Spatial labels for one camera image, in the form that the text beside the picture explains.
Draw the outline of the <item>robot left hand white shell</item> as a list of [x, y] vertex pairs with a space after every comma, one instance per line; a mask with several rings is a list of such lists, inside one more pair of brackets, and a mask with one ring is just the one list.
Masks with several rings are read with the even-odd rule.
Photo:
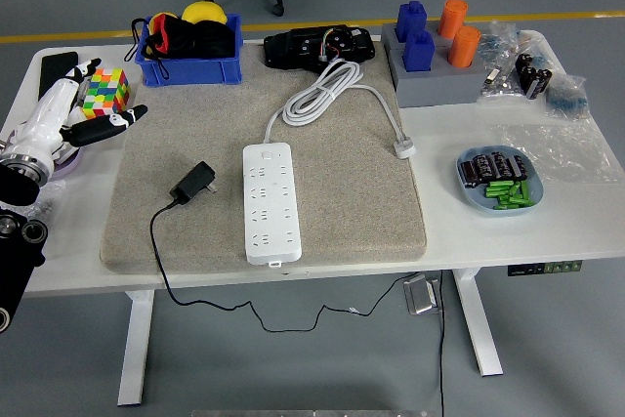
[[117, 136], [147, 113], [138, 104], [128, 110], [88, 119], [71, 126], [66, 120], [86, 78], [95, 74], [99, 58], [74, 66], [39, 100], [14, 140], [1, 151], [1, 181], [27, 181], [40, 188], [55, 171], [55, 154], [64, 144], [82, 147]]

